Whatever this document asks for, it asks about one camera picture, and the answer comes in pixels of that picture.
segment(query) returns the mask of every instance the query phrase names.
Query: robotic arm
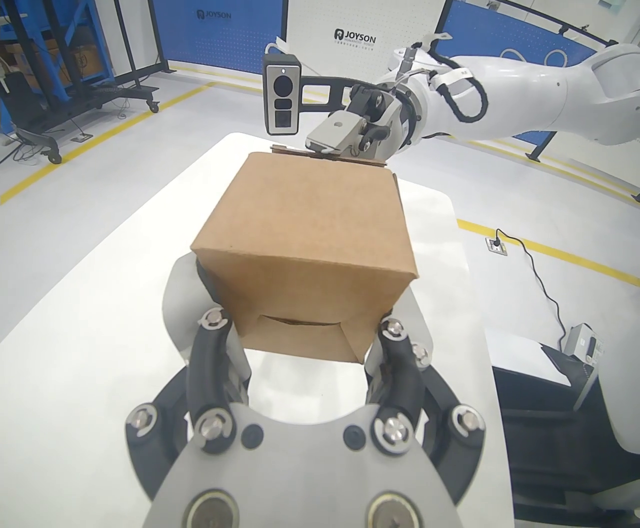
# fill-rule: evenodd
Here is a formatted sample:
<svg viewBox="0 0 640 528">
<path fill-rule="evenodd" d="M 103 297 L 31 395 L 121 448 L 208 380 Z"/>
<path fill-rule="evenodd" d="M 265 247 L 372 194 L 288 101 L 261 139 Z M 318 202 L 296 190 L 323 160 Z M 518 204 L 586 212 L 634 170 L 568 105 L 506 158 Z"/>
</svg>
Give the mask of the robotic arm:
<svg viewBox="0 0 640 528">
<path fill-rule="evenodd" d="M 376 84 L 301 77 L 300 99 L 301 88 L 308 84 L 328 85 L 333 95 L 326 105 L 301 105 L 300 111 L 332 112 L 308 135 L 307 148 L 386 160 L 437 135 L 485 140 L 548 130 L 573 132 L 603 145 L 640 137 L 637 46 L 617 44 L 576 66 L 558 68 L 498 57 L 445 58 L 434 44 L 448 38 L 447 33 L 429 35 L 424 43 L 396 50 L 389 73 Z M 282 58 L 265 55 L 266 72 Z M 263 78 L 268 131 L 278 135 L 268 112 L 273 102 L 270 78 Z M 344 87 L 351 87 L 346 108 L 341 101 Z"/>
</svg>

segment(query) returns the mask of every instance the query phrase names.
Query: camera lens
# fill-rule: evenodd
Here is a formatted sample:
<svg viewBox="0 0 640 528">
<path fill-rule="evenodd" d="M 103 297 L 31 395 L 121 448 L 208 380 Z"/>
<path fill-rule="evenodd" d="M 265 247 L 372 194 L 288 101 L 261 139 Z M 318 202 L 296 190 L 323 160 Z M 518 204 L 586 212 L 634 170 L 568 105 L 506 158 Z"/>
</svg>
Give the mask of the camera lens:
<svg viewBox="0 0 640 528">
<path fill-rule="evenodd" d="M 293 91 L 293 83 L 285 75 L 280 75 L 273 83 L 273 91 L 278 97 L 286 97 Z"/>
</svg>

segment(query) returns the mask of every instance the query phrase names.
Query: circular fastener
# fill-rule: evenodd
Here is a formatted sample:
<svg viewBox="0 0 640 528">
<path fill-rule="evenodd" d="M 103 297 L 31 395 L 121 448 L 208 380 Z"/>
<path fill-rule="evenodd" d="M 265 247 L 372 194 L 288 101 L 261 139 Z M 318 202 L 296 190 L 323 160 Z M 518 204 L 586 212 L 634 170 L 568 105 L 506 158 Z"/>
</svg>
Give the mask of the circular fastener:
<svg viewBox="0 0 640 528">
<path fill-rule="evenodd" d="M 469 405 L 458 405 L 451 412 L 451 420 L 456 430 L 465 438 L 469 433 L 480 429 L 484 431 L 485 424 L 480 413 Z"/>
<path fill-rule="evenodd" d="M 237 528 L 240 514 L 232 497 L 221 491 L 211 490 L 196 497 L 187 507 L 185 528 Z"/>
<path fill-rule="evenodd" d="M 255 449 L 264 439 L 264 431 L 258 424 L 251 424 L 244 428 L 240 441 L 247 449 Z"/>
<path fill-rule="evenodd" d="M 406 426 L 398 418 L 387 419 L 384 431 L 387 440 L 393 444 L 404 442 L 408 434 Z"/>
<path fill-rule="evenodd" d="M 419 528 L 413 504 L 396 493 L 383 493 L 369 506 L 367 528 Z"/>
<path fill-rule="evenodd" d="M 411 447 L 413 426 L 402 413 L 388 418 L 385 423 L 376 418 L 373 422 L 373 432 L 379 445 L 389 454 L 404 454 Z"/>
<path fill-rule="evenodd" d="M 367 437 L 361 427 L 347 426 L 344 428 L 342 439 L 352 451 L 359 451 L 367 443 Z"/>
<path fill-rule="evenodd" d="M 136 429 L 136 436 L 142 438 L 154 428 L 158 420 L 158 411 L 150 403 L 138 405 L 127 417 L 128 425 Z"/>
<path fill-rule="evenodd" d="M 222 428 L 224 426 L 225 423 L 219 416 L 210 417 L 200 424 L 200 434 L 207 440 L 215 440 L 222 434 Z"/>
<path fill-rule="evenodd" d="M 415 356 L 415 364 L 418 365 L 420 370 L 424 370 L 431 365 L 431 353 L 425 345 L 422 343 L 411 343 L 413 349 L 413 355 Z"/>
<path fill-rule="evenodd" d="M 382 325 L 384 327 L 382 335 L 391 341 L 402 341 L 407 335 L 404 326 L 397 319 L 387 317 L 382 320 Z"/>
<path fill-rule="evenodd" d="M 207 330 L 217 330 L 225 326 L 228 323 L 228 319 L 222 316 L 222 308 L 216 307 L 207 310 L 198 323 Z"/>
<path fill-rule="evenodd" d="M 233 431 L 234 421 L 231 414 L 226 409 L 216 407 L 201 414 L 193 428 L 197 431 L 195 436 L 196 444 L 203 448 L 210 440 L 215 440 L 221 436 L 228 438 Z"/>
</svg>

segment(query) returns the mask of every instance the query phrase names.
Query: joyson logo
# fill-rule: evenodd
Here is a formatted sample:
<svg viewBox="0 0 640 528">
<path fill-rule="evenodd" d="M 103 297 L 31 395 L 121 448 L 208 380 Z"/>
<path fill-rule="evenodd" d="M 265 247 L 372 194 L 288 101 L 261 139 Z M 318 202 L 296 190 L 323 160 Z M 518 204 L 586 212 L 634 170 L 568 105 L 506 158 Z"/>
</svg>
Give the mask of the joyson logo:
<svg viewBox="0 0 640 528">
<path fill-rule="evenodd" d="M 365 35 L 364 33 L 357 33 L 356 31 L 345 31 L 344 29 L 336 28 L 333 32 L 333 39 L 336 44 L 343 44 L 352 47 L 361 47 L 364 49 L 372 49 L 376 43 L 376 37 L 371 35 Z"/>
<path fill-rule="evenodd" d="M 224 11 L 205 11 L 198 9 L 196 11 L 198 19 L 231 19 L 231 13 L 225 13 Z"/>
</svg>

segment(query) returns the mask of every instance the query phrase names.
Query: blue wall panel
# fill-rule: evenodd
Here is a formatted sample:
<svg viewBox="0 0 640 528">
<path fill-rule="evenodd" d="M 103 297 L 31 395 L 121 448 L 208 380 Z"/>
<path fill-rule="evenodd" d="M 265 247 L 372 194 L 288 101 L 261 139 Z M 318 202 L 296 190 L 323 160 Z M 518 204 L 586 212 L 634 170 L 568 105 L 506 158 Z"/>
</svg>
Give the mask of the blue wall panel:
<svg viewBox="0 0 640 528">
<path fill-rule="evenodd" d="M 440 41 L 437 49 L 438 53 L 448 57 L 502 55 L 516 60 L 524 58 L 525 61 L 536 64 L 568 67 L 579 64 L 595 53 L 595 50 L 563 35 L 458 0 L 451 5 L 444 31 L 453 39 Z M 516 137 L 539 145 L 547 134 L 525 132 Z"/>
<path fill-rule="evenodd" d="M 282 36 L 282 0 L 154 0 L 169 60 L 262 72 L 265 46 Z"/>
</svg>

